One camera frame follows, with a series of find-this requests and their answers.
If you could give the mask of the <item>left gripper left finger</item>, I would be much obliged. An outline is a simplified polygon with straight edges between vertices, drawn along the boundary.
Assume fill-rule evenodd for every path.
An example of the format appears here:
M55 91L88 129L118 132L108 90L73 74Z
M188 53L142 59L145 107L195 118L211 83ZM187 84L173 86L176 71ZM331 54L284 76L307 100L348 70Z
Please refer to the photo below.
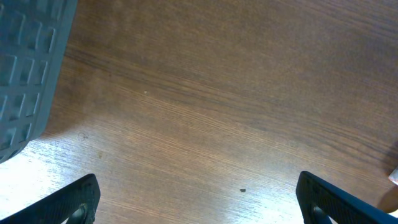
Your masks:
M94 174L87 174L38 202L1 220L1 224L93 224L101 192Z

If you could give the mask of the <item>orange snack packet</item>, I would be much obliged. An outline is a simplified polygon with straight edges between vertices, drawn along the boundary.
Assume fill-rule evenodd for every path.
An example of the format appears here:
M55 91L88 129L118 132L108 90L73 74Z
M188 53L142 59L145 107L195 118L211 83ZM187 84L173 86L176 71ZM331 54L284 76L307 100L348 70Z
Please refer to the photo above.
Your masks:
M398 185L398 167L396 167L388 176L388 179Z

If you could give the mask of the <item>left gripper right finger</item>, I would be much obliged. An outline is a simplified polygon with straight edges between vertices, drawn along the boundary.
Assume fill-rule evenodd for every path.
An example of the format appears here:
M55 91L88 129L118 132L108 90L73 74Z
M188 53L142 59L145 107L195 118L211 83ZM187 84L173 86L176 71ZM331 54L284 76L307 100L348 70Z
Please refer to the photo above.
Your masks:
M296 196L305 224L397 224L397 218L356 198L333 184L302 171Z

